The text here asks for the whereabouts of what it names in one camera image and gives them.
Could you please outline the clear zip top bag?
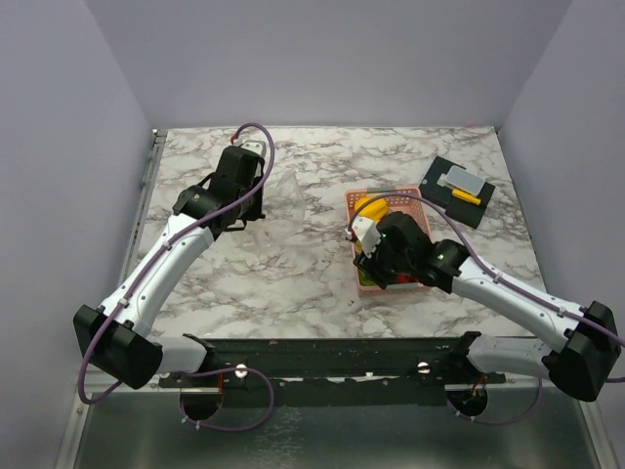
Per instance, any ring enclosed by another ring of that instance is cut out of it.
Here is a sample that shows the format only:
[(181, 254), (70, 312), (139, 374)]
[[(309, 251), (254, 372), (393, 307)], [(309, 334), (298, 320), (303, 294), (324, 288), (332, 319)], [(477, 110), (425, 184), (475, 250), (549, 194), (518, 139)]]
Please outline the clear zip top bag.
[(313, 252), (304, 234), (307, 204), (297, 173), (290, 169), (264, 186), (266, 218), (253, 227), (253, 247), (263, 263), (308, 263)]

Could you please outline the red cherry bunch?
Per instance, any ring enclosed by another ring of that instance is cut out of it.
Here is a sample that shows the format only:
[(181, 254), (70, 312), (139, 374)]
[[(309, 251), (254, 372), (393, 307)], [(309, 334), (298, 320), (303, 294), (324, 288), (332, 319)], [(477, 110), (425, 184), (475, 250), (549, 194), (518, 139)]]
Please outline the red cherry bunch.
[(418, 280), (412, 275), (400, 274), (396, 276), (395, 284), (417, 284)]

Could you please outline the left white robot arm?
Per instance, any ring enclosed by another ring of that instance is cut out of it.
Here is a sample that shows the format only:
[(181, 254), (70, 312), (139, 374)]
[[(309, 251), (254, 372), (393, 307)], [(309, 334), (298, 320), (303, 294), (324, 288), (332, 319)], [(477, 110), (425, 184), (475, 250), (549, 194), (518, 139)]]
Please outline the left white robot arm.
[(191, 264), (236, 223), (263, 218), (267, 147), (246, 141), (226, 147), (217, 168), (183, 190), (161, 235), (135, 270), (97, 308), (80, 307), (73, 326), (81, 354), (121, 383), (140, 389), (156, 374), (178, 372), (201, 386), (216, 363), (201, 340), (151, 339), (157, 314)]

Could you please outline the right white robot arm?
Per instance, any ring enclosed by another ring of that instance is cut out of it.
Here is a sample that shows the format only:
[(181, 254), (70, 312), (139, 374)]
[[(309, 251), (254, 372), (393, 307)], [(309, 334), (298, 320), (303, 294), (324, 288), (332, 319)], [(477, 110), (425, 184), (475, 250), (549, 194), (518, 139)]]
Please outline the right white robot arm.
[(612, 310), (566, 301), (504, 274), (452, 239), (433, 241), (403, 212), (381, 221), (356, 216), (354, 263), (380, 288), (400, 276), (477, 302), (531, 333), (531, 338), (476, 335), (448, 359), (450, 374), (470, 382), (481, 373), (512, 372), (550, 380), (568, 396), (593, 402), (620, 356)]

